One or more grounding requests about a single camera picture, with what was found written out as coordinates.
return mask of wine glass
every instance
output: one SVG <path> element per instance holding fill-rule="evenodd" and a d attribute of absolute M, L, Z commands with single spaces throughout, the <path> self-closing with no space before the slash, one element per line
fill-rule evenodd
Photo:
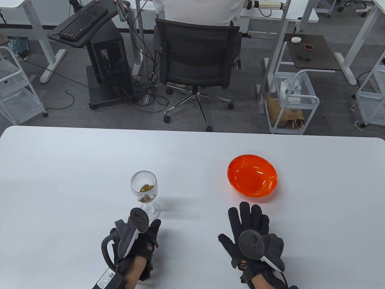
<path fill-rule="evenodd" d="M 155 220 L 161 213 L 161 208 L 153 200 L 158 194 L 158 182 L 150 171 L 139 171 L 131 178 L 131 191 L 137 200 L 143 203 L 140 208 L 144 210 L 150 221 Z"/>

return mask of orange bowl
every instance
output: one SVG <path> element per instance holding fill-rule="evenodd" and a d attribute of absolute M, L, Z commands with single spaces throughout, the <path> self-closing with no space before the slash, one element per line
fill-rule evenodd
<path fill-rule="evenodd" d="M 271 163 L 255 155 L 233 159 L 227 168 L 227 178 L 234 189 L 248 197 L 267 196 L 278 183 Z"/>

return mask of office chair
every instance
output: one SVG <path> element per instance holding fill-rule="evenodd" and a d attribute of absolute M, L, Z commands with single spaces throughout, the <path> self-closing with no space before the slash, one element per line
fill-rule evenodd
<path fill-rule="evenodd" d="M 231 68 L 240 53 L 241 37 L 239 27 L 232 25 L 193 25 L 156 19 L 154 48 L 160 56 L 160 82 L 166 85 L 168 95 L 173 89 L 188 93 L 163 114 L 164 122 L 171 121 L 169 112 L 192 99 L 198 104 L 206 131 L 213 131 L 203 113 L 200 97 L 226 101 L 229 109 L 234 108 L 231 99 L 206 95 L 200 89 L 206 86 L 225 89 L 230 85 Z M 170 86 L 167 82 L 192 86 L 192 90 Z"/>
<path fill-rule="evenodd" d="M 361 13 L 361 17 L 365 17 L 368 12 L 373 8 L 374 6 L 374 2 L 372 0 L 360 0 L 362 2 L 363 5 L 365 5 L 365 9 L 357 9 L 356 12 L 357 13 Z M 338 8 L 338 11 L 339 12 L 342 12 L 343 9 L 349 5 L 350 3 L 352 2 L 357 2 L 357 0 L 347 0 L 344 2 L 344 4 L 342 4 L 342 6 L 340 8 Z"/>

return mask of computer case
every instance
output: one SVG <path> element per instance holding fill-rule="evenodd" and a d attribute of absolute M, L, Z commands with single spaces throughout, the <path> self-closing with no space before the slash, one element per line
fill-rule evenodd
<path fill-rule="evenodd" d="M 90 41 L 89 51 L 96 80 L 113 94 L 133 100 L 135 89 L 128 65 L 123 37 L 118 28 L 108 21 Z"/>

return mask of label sticker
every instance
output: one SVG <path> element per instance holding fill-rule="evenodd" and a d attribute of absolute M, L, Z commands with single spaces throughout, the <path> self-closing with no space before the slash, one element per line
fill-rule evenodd
<path fill-rule="evenodd" d="M 108 283 L 111 281 L 112 277 L 115 276 L 115 272 L 112 271 L 110 268 L 108 268 L 103 276 L 99 279 L 99 281 L 96 283 L 100 287 L 100 289 L 106 288 Z"/>

